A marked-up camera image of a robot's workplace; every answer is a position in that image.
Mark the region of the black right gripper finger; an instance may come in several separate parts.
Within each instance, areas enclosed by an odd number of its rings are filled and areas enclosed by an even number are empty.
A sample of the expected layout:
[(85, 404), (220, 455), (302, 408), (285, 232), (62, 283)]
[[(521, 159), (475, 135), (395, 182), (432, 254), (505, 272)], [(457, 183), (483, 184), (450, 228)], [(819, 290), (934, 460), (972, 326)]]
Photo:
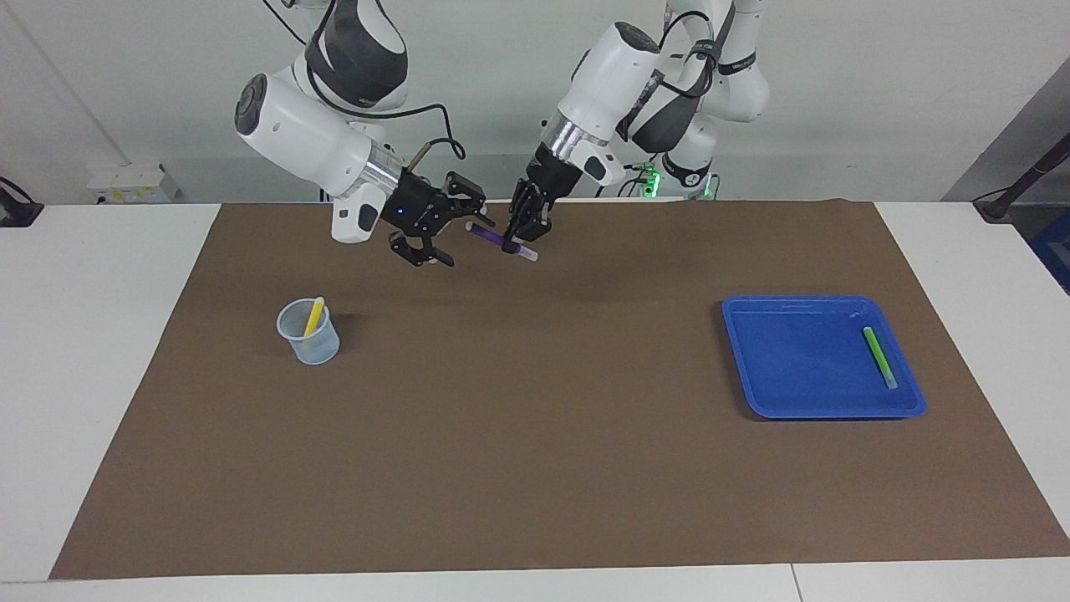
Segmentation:
[(447, 200), (445, 214), (450, 220), (460, 217), (474, 217), (475, 220), (493, 229), (496, 222), (487, 214), (487, 198), (482, 186), (469, 177), (448, 171), (443, 184), (443, 194)]
[[(412, 227), (396, 230), (389, 235), (389, 250), (414, 267), (424, 266), (426, 263), (440, 263), (452, 268), (456, 264), (454, 257), (435, 247), (433, 243), (443, 229), (444, 227)], [(413, 247), (410, 237), (418, 237), (421, 247)]]

